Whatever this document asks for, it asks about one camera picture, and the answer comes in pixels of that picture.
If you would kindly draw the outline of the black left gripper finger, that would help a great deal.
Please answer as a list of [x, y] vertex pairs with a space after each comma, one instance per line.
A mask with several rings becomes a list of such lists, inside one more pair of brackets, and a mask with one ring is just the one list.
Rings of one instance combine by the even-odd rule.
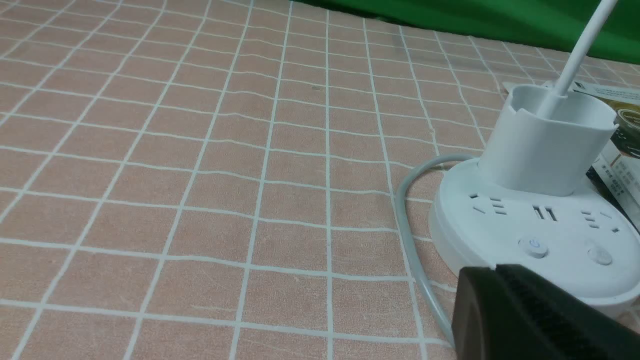
[[460, 270], [458, 360], [637, 360], [638, 333], [518, 264]]

